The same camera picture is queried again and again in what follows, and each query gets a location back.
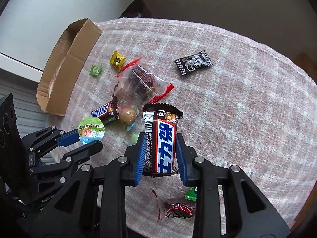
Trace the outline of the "green lid jelly cup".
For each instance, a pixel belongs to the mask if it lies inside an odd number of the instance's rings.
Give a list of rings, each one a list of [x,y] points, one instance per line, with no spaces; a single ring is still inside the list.
[[[105,127],[98,117],[86,117],[77,125],[80,143],[86,145],[92,141],[102,141]]]

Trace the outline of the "clear green candy packet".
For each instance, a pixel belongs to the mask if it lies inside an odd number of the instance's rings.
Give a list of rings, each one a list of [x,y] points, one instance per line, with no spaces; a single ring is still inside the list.
[[[131,135],[131,143],[136,144],[138,141],[139,135],[140,135],[140,133],[133,133]]]

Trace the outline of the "brown chocolate egg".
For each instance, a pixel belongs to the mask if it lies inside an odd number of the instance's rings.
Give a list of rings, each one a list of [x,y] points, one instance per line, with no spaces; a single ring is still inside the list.
[[[130,107],[123,108],[119,114],[121,122],[125,125],[131,125],[134,123],[136,116],[136,111]]]

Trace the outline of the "english snickers bar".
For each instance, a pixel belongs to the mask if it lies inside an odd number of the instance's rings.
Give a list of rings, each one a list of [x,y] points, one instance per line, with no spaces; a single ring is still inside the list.
[[[119,105],[117,97],[112,95],[112,99],[106,104],[91,112],[92,117],[97,117],[106,125],[119,120]]]

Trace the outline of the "chinese snickers bar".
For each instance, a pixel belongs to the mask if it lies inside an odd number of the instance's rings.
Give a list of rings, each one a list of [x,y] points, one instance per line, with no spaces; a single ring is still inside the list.
[[[165,103],[145,104],[146,159],[143,169],[145,176],[162,177],[178,173],[175,166],[176,134],[183,112]]]

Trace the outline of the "black patterned candy wrapper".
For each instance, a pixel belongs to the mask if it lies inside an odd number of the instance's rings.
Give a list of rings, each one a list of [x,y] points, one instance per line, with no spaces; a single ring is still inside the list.
[[[201,50],[198,53],[187,57],[178,58],[175,60],[175,64],[180,70],[182,76],[191,74],[193,71],[201,67],[213,66],[213,62],[206,53],[206,50]]]

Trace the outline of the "small green packet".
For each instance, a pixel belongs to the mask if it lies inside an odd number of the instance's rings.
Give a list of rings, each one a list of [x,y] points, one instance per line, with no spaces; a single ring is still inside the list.
[[[191,200],[196,202],[197,201],[197,187],[193,186],[187,191],[187,193],[184,196],[184,199]]]

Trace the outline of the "small red date packet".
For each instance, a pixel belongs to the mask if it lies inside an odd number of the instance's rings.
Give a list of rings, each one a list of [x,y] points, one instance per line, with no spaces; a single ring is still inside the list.
[[[195,201],[181,198],[163,199],[155,190],[152,190],[152,194],[154,195],[158,205],[158,221],[162,221],[165,218],[188,219],[195,217]]]

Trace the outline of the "brown cardboard box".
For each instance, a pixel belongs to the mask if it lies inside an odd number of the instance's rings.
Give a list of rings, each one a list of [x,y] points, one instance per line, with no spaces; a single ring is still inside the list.
[[[64,116],[77,81],[102,31],[90,19],[71,23],[49,56],[36,91],[42,111]]]

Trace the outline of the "large clear red date bag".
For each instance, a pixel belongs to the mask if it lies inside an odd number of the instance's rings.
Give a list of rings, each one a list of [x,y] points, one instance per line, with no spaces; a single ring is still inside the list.
[[[116,75],[113,94],[122,100],[133,98],[140,104],[157,103],[166,97],[175,86],[149,71],[142,58],[135,59]]]

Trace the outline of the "green plum candy packet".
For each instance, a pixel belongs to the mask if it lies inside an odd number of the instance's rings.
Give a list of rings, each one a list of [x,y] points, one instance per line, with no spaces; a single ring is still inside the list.
[[[103,67],[102,66],[98,66],[93,64],[90,68],[90,73],[89,75],[92,77],[98,77],[103,71]]]

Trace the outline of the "pink checkered cloth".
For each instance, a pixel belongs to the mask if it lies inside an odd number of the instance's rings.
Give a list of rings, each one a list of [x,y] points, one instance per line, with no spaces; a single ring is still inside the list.
[[[239,165],[293,225],[316,182],[316,84],[290,59],[266,45],[211,25],[122,18],[102,30],[77,79],[66,115],[47,126],[69,131],[111,99],[116,71],[110,56],[142,58],[175,88],[164,102],[184,117],[177,130],[215,165]],[[182,76],[178,58],[206,50],[213,62]],[[98,77],[91,66],[103,67]]]

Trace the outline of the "yellow wrapped candy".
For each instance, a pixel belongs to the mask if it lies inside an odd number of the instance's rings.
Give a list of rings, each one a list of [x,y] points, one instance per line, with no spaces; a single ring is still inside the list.
[[[117,72],[122,70],[126,58],[123,57],[118,51],[114,51],[110,58],[110,65],[113,66]]]

